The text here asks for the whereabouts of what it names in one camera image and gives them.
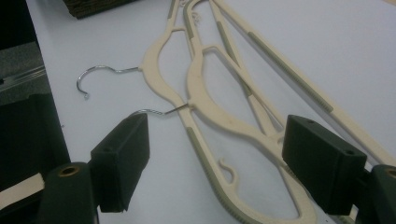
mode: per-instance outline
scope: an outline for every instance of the silver wire hook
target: silver wire hook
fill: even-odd
[[[90,97],[90,94],[87,93],[86,91],[84,91],[84,90],[81,88],[81,80],[82,80],[85,76],[87,76],[90,72],[93,72],[93,71],[98,70],[98,69],[107,69],[107,70],[110,70],[110,71],[112,71],[112,72],[114,72],[114,73],[117,73],[117,74],[123,74],[123,73],[134,72],[134,71],[138,71],[138,70],[139,70],[138,67],[127,68],[127,69],[122,69],[122,70],[116,70],[116,69],[114,69],[114,68],[112,68],[112,67],[109,67],[109,66],[106,66],[106,65],[96,65],[96,66],[94,66],[94,67],[91,67],[91,68],[85,70],[85,71],[78,77],[78,79],[77,79],[77,90],[78,90],[79,92],[81,92],[82,94],[84,94],[84,98],[85,98],[86,100],[88,100],[88,98]]]
[[[189,104],[184,104],[184,105],[178,106],[175,109],[169,110],[167,112],[161,112],[161,111],[152,110],[152,109],[142,109],[142,110],[135,111],[131,116],[138,115],[138,114],[154,114],[154,115],[159,115],[159,116],[166,116],[166,115],[169,115],[169,114],[171,114],[175,111],[178,111],[178,110],[180,110],[184,107],[187,107],[187,106],[189,106]]]

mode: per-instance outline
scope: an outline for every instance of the clothes hanger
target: clothes hanger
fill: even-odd
[[[382,148],[368,133],[366,133],[357,123],[355,123],[347,113],[335,104],[323,91],[312,83],[296,66],[286,57],[269,44],[257,31],[255,31],[246,21],[244,21],[235,11],[233,11],[222,0],[213,0],[219,8],[226,13],[237,26],[248,36],[257,47],[269,56],[281,70],[296,83],[313,102],[338,123],[363,149],[375,160],[372,163],[384,163],[395,166],[396,160]]]
[[[215,18],[218,22],[218,26],[222,27],[220,29],[220,33],[222,34],[221,37],[224,42],[231,43],[231,44],[225,44],[226,50],[222,49],[219,46],[205,46],[203,47],[199,39],[194,36],[194,33],[196,33],[196,28],[193,25],[193,15],[192,15],[192,7],[200,2],[200,0],[193,0],[190,1],[184,9],[184,19],[186,22],[186,28],[185,27],[176,27],[175,26],[175,19],[177,15],[177,8],[179,1],[178,0],[173,0],[172,5],[168,14],[168,20],[167,20],[167,25],[164,34],[148,49],[142,65],[138,67],[139,71],[142,71],[145,75],[145,80],[148,83],[148,85],[157,93],[159,94],[162,98],[166,99],[169,101],[171,104],[174,105],[176,108],[175,110],[178,110],[178,113],[183,121],[183,124],[186,127],[187,133],[191,139],[191,142],[194,145],[194,148],[196,150],[196,153],[198,157],[200,158],[200,161],[202,165],[205,168],[205,172],[208,176],[208,179],[210,180],[212,187],[214,191],[217,193],[220,201],[223,203],[223,205],[228,208],[230,213],[232,213],[236,218],[238,218],[241,221],[244,222],[249,222],[249,223],[313,223],[316,222],[316,213],[315,210],[312,207],[312,204],[307,197],[304,189],[301,187],[301,185],[296,182],[291,176],[290,176],[290,171],[288,171],[288,167],[284,164],[284,162],[281,160],[280,156],[280,150],[279,149],[279,142],[281,141],[281,138],[283,136],[283,132],[279,131],[276,129],[276,127],[273,126],[272,120],[275,119],[276,122],[280,124],[281,127],[285,127],[285,122],[283,119],[275,112],[271,104],[265,100],[260,95],[260,92],[258,89],[252,84],[251,80],[249,79],[248,76],[245,75],[246,69],[244,68],[243,63],[241,62],[240,59],[238,59],[238,54],[235,53],[236,49],[234,47],[234,44],[232,43],[232,40],[230,40],[230,35],[227,35],[228,31],[226,28],[224,28],[224,22],[222,21],[223,18],[220,15],[219,9],[223,10],[225,13],[227,13],[230,18],[232,18],[235,23],[238,25],[243,25],[246,29],[249,30],[248,36],[250,36],[253,40],[255,40],[256,43],[260,46],[261,49],[266,49],[265,46],[267,46],[264,42],[261,40],[259,35],[256,35],[254,32],[251,31],[251,29],[248,29],[248,24],[242,19],[240,19],[236,13],[234,13],[228,6],[226,6],[222,1],[210,1],[210,4],[213,8]],[[189,37],[188,41],[188,46],[191,51],[191,57],[193,58],[192,63],[191,63],[191,68],[190,72],[188,74],[188,90],[190,94],[190,100],[185,103],[181,99],[181,97],[169,86],[166,84],[164,79],[161,76],[161,73],[158,68],[158,59],[159,59],[159,54],[163,48],[163,46],[166,44],[168,39],[170,38],[171,34],[173,32],[178,32],[182,31],[187,33],[187,36]],[[234,126],[227,126],[224,125],[225,122],[223,118],[219,118],[218,115],[216,115],[217,112],[221,111],[221,108],[219,108],[214,102],[212,102],[214,105],[212,108],[215,108],[214,110],[210,110],[206,108],[205,104],[209,102],[207,99],[208,95],[204,94],[202,96],[202,92],[205,92],[205,85],[204,82],[202,81],[202,74],[200,72],[196,71],[201,71],[202,69],[199,69],[200,67],[202,68],[202,59],[204,57],[204,52],[208,51],[210,49],[215,49],[223,58],[223,60],[231,66],[231,68],[238,74],[240,79],[243,82],[243,85],[245,85],[246,92],[248,93],[248,99],[250,101],[250,104],[252,105],[256,114],[260,114],[257,116],[260,120],[260,125],[262,126],[263,132],[267,135],[266,138],[263,138],[265,140],[258,140],[260,137],[263,136],[263,133],[258,131],[257,129],[248,126],[247,124],[243,124],[242,126],[245,127],[245,131],[240,131],[239,127],[235,129]],[[282,64],[283,58],[278,57],[280,64]],[[291,68],[291,65],[289,63],[286,64],[286,70]],[[196,84],[196,78],[198,78],[202,84],[201,86],[197,87],[195,86]],[[310,86],[310,83],[308,82],[301,82],[305,84],[301,84],[303,86]],[[314,99],[317,99],[317,103],[319,103],[321,106],[323,106],[325,109],[330,110],[330,108],[333,109],[333,105],[331,107],[328,107],[328,105],[321,103],[325,102],[328,104],[327,100],[321,101],[320,99],[323,99],[321,94],[318,94],[318,91],[314,89],[314,91],[311,92],[313,95]],[[191,116],[191,111],[193,109],[199,110],[202,114],[204,114],[207,118],[209,118],[211,121],[217,123],[219,126],[223,125],[226,130],[242,134],[242,135],[248,135],[251,139],[254,139],[258,142],[260,142],[264,148],[275,148],[275,149],[270,149],[269,151],[273,156],[276,158],[276,163],[279,165],[279,169],[281,171],[281,174],[285,178],[285,181],[287,184],[290,186],[290,192],[293,200],[297,204],[297,209],[300,214],[300,216],[297,219],[294,220],[284,220],[284,219],[276,219],[276,218],[271,218],[267,217],[265,215],[262,215],[260,213],[257,213],[253,209],[249,208],[247,205],[245,205],[243,202],[239,200],[236,194],[236,188],[238,185],[238,175],[237,172],[230,166],[226,165],[223,160],[216,161],[213,158],[213,155],[210,152],[209,147],[207,146],[207,143],[205,142],[205,139],[203,138],[203,135],[201,134],[200,130],[198,129],[195,121],[193,120]],[[221,169],[227,170],[230,172],[232,175],[232,180],[231,182],[228,182],[225,180],[223,173]]]

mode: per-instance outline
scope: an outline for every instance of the black clamp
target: black clamp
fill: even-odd
[[[311,119],[289,116],[283,160],[314,201],[330,215],[349,215],[356,223],[396,223],[396,167],[364,166],[367,156]]]
[[[88,163],[68,163],[49,173],[37,223],[99,223],[98,205],[102,212],[128,210],[149,161],[147,115],[123,120],[91,157]]]

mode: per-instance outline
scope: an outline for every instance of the metal hook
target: metal hook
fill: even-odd
[[[110,71],[112,71],[112,72],[114,72],[114,73],[117,73],[117,74],[123,74],[123,73],[134,72],[134,71],[138,71],[138,70],[139,70],[138,67],[127,68],[127,69],[123,69],[123,70],[116,70],[116,69],[114,69],[114,68],[112,68],[112,67],[109,67],[109,66],[106,66],[106,65],[96,65],[96,66],[94,66],[94,67],[91,67],[91,68],[85,70],[85,71],[78,77],[78,79],[77,79],[77,90],[78,90],[79,92],[81,92],[82,94],[84,94],[84,98],[85,98],[86,100],[88,100],[88,98],[90,97],[90,94],[87,93],[86,91],[84,91],[84,90],[81,88],[81,80],[82,80],[85,76],[87,76],[90,72],[93,72],[93,71],[98,70],[98,69],[107,69],[107,70],[110,70]]]
[[[184,104],[184,105],[178,106],[175,109],[169,110],[167,112],[161,112],[161,111],[152,110],[152,109],[142,109],[142,110],[135,111],[131,116],[138,115],[138,114],[154,114],[154,115],[166,116],[166,115],[169,115],[169,114],[171,114],[175,111],[178,111],[178,110],[180,110],[184,107],[187,107],[187,106],[189,106],[189,104]]]

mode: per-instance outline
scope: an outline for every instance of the hanger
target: hanger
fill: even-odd
[[[141,110],[137,113],[155,113],[160,115],[169,114],[169,112],[178,111],[178,114],[186,128],[188,136],[194,146],[194,149],[203,165],[207,177],[216,192],[219,200],[238,220],[246,223],[316,223],[316,212],[307,196],[304,188],[294,179],[292,172],[281,157],[282,139],[284,136],[285,120],[276,112],[271,103],[265,99],[255,87],[249,78],[247,69],[240,59],[235,44],[229,34],[224,22],[221,10],[226,13],[242,30],[249,36],[257,46],[272,58],[275,63],[285,71],[290,78],[295,81],[305,92],[311,96],[323,110],[327,111],[336,121],[339,121],[346,130],[360,139],[362,145],[371,148],[374,151],[373,157],[379,162],[395,164],[394,159],[388,155],[379,145],[351,119],[349,119],[340,108],[332,103],[318,88],[316,88],[304,75],[298,71],[287,59],[271,47],[265,39],[255,32],[247,22],[243,21],[230,7],[222,0],[210,0],[210,6],[213,10],[215,20],[218,24],[221,39],[225,49],[218,45],[203,46],[199,40],[197,30],[194,24],[192,8],[201,2],[201,0],[191,0],[184,6],[184,21],[186,26],[175,26],[179,0],[173,0],[167,18],[167,24],[163,35],[149,47],[142,64],[136,69],[142,71],[146,82],[163,99],[170,102],[175,109],[165,113],[154,110]],[[163,46],[169,40],[173,32],[184,32],[189,41],[188,47],[191,52],[192,62],[188,73],[188,92],[190,99],[184,102],[180,95],[175,92],[161,76],[158,67],[159,55]],[[257,120],[262,129],[252,127],[245,122],[229,115],[222,110],[215,102],[211,100],[202,77],[202,65],[205,53],[208,50],[215,50],[221,59],[227,63],[238,75],[241,85],[244,86],[247,99],[256,114]],[[216,161],[213,157],[205,139],[199,130],[197,124],[192,118],[191,111],[197,110],[207,119],[217,124],[221,128],[240,135],[244,135],[262,145],[265,153],[270,153],[275,158],[275,164],[279,168],[285,183],[290,191],[291,198],[294,200],[299,217],[296,219],[278,219],[261,214],[248,205],[243,203],[236,193],[238,186],[238,174],[223,160]],[[232,175],[229,182],[225,179],[221,169],[228,171]]]

